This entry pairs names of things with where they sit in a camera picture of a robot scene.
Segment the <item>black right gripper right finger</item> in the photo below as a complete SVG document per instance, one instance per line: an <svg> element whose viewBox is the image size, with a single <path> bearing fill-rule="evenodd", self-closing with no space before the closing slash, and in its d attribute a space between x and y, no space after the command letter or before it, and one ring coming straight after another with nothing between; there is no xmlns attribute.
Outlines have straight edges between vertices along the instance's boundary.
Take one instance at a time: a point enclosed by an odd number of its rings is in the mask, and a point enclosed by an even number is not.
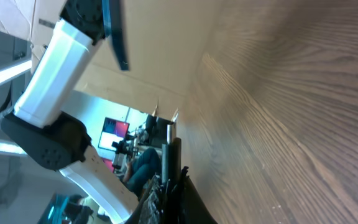
<svg viewBox="0 0 358 224"><path fill-rule="evenodd" d="M188 166L185 166L181 170L181 183L183 184L181 196L181 223L217 224L217 221L206 208L206 205L187 173Z"/></svg>

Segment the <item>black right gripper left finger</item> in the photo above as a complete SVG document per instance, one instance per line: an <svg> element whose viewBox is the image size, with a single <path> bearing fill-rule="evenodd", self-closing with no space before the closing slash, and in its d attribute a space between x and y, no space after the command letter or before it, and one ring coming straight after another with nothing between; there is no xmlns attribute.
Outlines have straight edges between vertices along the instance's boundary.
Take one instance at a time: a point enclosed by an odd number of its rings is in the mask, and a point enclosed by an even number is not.
<svg viewBox="0 0 358 224"><path fill-rule="evenodd" d="M134 213L126 224L164 224L168 215L168 186L161 175L154 175L147 190L142 195Z"/></svg>

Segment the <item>blue smartphone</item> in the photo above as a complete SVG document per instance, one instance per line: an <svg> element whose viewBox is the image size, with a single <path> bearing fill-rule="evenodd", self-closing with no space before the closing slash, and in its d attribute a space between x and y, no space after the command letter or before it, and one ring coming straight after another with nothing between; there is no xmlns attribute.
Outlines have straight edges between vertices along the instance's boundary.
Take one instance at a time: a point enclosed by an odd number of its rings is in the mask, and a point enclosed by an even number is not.
<svg viewBox="0 0 358 224"><path fill-rule="evenodd" d="M110 40L119 68L129 71L121 0L102 0L102 10L105 36Z"/></svg>

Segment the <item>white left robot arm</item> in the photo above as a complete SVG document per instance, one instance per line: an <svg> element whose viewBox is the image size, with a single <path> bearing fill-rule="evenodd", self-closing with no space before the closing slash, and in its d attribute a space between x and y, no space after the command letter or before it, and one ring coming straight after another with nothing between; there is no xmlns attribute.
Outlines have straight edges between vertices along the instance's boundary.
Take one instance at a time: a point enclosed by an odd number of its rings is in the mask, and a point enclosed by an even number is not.
<svg viewBox="0 0 358 224"><path fill-rule="evenodd" d="M120 70L129 69L121 0L67 1L34 75L1 129L41 167L70 179L112 223L133 219L136 195L106 167L85 125L62 111L102 41Z"/></svg>

